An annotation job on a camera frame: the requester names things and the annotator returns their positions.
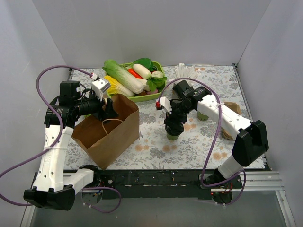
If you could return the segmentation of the green paper coffee cup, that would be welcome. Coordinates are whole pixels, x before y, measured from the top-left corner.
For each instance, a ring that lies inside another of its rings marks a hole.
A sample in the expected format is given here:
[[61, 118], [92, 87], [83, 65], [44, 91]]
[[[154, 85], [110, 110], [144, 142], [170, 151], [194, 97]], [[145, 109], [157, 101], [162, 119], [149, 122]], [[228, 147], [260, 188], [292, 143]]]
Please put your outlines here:
[[175, 140], [177, 140], [179, 138], [179, 135], [171, 135], [169, 133], [166, 133], [166, 136], [171, 141], [175, 141]]

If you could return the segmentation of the brown paper bag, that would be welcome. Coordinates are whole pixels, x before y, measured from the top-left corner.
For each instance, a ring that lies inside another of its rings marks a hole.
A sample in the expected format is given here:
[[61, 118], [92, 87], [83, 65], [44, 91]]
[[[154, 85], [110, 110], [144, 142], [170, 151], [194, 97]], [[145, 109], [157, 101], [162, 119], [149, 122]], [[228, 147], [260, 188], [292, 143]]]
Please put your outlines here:
[[116, 118], [100, 121], [89, 116], [75, 126], [72, 139], [102, 170], [106, 170], [139, 138], [138, 106], [117, 94], [112, 97]]

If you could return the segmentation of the brown cardboard cup carrier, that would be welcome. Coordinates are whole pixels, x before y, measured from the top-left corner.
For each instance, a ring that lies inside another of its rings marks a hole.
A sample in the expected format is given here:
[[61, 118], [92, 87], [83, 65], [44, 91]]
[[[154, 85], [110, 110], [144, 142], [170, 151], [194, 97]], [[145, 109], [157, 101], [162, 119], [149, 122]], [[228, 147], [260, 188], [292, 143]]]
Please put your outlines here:
[[[234, 103], [234, 102], [225, 102], [224, 104], [225, 104], [225, 106], [227, 106], [229, 109], [231, 109], [232, 111], [234, 111], [238, 115], [242, 115], [241, 109], [240, 109], [240, 107], [239, 107], [239, 105], [237, 103]], [[226, 129], [224, 129], [224, 128], [222, 129], [222, 134], [223, 134], [223, 137], [225, 139], [233, 140], [231, 134]]]

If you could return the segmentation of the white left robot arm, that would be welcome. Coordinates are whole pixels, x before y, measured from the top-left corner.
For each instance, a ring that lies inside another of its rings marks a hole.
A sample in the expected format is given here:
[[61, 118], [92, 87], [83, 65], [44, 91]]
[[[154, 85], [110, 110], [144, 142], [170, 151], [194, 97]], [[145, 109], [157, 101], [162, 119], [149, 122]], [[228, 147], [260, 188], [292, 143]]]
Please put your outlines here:
[[96, 167], [81, 167], [70, 177], [63, 177], [69, 140], [80, 116], [95, 116], [103, 121], [117, 117], [112, 100], [103, 94], [110, 87], [106, 79], [97, 79], [90, 88], [80, 89], [78, 81], [60, 83], [60, 94], [50, 102], [45, 115], [45, 144], [38, 174], [31, 189], [24, 191], [25, 201], [38, 208], [70, 210], [76, 194], [85, 186], [96, 189], [101, 178]]

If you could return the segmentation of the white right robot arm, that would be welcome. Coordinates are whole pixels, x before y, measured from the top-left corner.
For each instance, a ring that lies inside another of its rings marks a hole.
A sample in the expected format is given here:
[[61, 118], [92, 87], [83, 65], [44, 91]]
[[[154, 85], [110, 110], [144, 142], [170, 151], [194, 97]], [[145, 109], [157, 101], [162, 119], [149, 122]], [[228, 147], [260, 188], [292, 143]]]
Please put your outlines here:
[[187, 83], [188, 78], [175, 79], [173, 91], [176, 99], [159, 96], [158, 110], [165, 109], [165, 130], [170, 140], [177, 139], [184, 131], [187, 115], [192, 111], [207, 116], [217, 123], [215, 136], [221, 128], [234, 139], [232, 154], [208, 177], [201, 176], [203, 187], [227, 187], [244, 167], [261, 157], [269, 149], [267, 130], [261, 120], [253, 122], [228, 108], [218, 95], [206, 84], [194, 89]]

